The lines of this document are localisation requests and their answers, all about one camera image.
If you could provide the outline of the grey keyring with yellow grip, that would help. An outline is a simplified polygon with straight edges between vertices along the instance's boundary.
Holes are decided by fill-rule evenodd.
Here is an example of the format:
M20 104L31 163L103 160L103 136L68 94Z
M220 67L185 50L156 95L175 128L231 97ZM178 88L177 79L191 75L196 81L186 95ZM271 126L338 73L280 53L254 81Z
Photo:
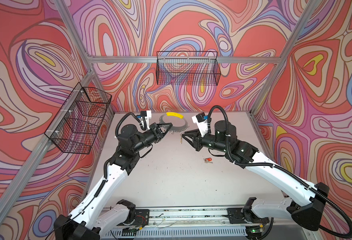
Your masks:
M171 134L182 133L189 128L189 123L187 119L179 113L167 112L159 117L160 124L172 124L169 129Z

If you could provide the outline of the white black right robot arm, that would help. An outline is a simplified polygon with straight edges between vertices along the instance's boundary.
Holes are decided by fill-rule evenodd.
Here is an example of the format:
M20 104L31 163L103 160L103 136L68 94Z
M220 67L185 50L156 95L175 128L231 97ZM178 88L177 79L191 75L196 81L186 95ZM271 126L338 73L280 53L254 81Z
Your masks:
M251 216L292 219L306 229L319 229L326 201L314 191L326 196L329 188L325 184L314 184L286 172L259 149L239 140L236 127L224 120L215 123L213 134L196 129L186 131L182 137L198 152L208 148L223 153L234 165L261 176L288 195L287 200L269 203L250 199Z

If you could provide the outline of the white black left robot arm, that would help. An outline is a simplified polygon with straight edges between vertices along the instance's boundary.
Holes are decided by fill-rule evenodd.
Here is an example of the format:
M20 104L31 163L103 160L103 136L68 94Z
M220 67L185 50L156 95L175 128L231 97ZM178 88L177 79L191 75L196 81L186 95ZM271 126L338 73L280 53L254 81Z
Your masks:
M60 215L54 222L57 240L99 240L119 224L135 220L135 204L119 201L102 213L113 192L129 176L140 159L139 152L152 148L172 128L171 123L150 125L143 133L133 124L117 127L118 146L103 167L103 176L83 201L68 216Z

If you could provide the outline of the key with red tag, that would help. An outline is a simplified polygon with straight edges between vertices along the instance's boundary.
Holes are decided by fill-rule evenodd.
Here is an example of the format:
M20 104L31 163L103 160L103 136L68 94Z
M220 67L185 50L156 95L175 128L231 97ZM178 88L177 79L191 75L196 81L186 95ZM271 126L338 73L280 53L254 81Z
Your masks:
M204 162L205 162L206 164L212 164L212 163L213 163L213 159L212 159L212 158L205 158L205 159L204 159Z

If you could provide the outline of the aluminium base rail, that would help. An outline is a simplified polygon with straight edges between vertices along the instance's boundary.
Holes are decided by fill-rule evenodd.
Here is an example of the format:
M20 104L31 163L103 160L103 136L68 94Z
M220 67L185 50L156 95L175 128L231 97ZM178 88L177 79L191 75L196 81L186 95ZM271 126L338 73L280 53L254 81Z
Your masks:
M314 240L312 232L290 220L247 221L241 207L104 209L93 222L74 214L81 232L63 231L68 240Z

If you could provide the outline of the aluminium frame extrusion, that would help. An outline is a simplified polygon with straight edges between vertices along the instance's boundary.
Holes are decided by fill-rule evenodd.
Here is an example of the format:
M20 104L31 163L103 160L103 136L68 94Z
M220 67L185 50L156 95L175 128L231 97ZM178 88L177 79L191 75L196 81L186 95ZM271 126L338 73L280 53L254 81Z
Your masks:
M194 112L222 106L238 137L250 141L255 114L272 147L290 152L285 166L307 177L306 123L311 96L294 78L311 67L292 49L309 1L0 1L0 200L14 203L0 222L0 239L41 240L102 176L116 148L113 114ZM64 153L46 136L75 87L111 96L88 155Z

